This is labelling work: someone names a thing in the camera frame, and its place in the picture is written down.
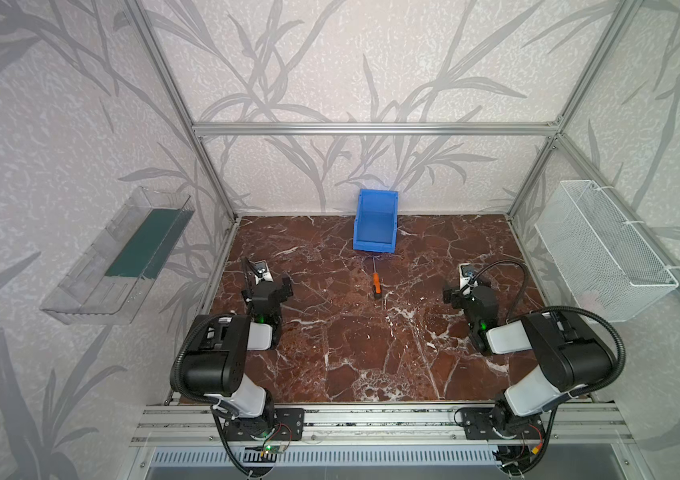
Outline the orange handled screwdriver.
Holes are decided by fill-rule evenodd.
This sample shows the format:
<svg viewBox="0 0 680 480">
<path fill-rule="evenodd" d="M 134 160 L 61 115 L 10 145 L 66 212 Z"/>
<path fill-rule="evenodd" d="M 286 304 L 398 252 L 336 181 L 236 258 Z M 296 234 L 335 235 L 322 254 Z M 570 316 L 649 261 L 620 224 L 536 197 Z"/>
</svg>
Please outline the orange handled screwdriver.
<svg viewBox="0 0 680 480">
<path fill-rule="evenodd" d="M 373 266 L 373 297 L 375 300 L 381 300 L 383 297 L 382 294 L 382 283 L 381 283 L 381 278 L 380 274 L 377 269 L 377 258 L 373 257 L 372 258 L 372 266 Z"/>
</svg>

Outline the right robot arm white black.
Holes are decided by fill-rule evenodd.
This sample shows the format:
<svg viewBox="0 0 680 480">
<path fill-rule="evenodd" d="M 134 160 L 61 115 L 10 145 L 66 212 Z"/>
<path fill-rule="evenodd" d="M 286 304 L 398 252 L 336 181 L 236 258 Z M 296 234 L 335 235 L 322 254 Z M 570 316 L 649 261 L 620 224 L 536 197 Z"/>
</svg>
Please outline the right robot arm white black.
<svg viewBox="0 0 680 480">
<path fill-rule="evenodd" d="M 501 325 L 497 296 L 487 285 L 447 286 L 443 301 L 463 311 L 470 341 L 482 355 L 531 351 L 537 361 L 493 406 L 459 411 L 459 424 L 469 439 L 514 439 L 526 434 L 543 413 L 611 385 L 625 368 L 622 337 L 591 311 L 551 306 Z"/>
</svg>

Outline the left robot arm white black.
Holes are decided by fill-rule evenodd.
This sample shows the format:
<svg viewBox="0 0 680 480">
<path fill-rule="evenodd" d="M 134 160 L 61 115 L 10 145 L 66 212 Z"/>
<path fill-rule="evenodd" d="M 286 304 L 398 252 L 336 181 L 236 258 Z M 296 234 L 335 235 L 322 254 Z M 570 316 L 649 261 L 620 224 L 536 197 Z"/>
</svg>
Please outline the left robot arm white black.
<svg viewBox="0 0 680 480">
<path fill-rule="evenodd" d="M 221 421 L 254 438 L 275 428 L 272 394 L 251 380 L 250 351 L 277 348 L 283 330 L 281 305 L 294 295 L 292 280 L 262 280 L 243 291 L 244 315 L 199 315 L 184 339 L 170 371 L 173 391 L 206 403 Z"/>
</svg>

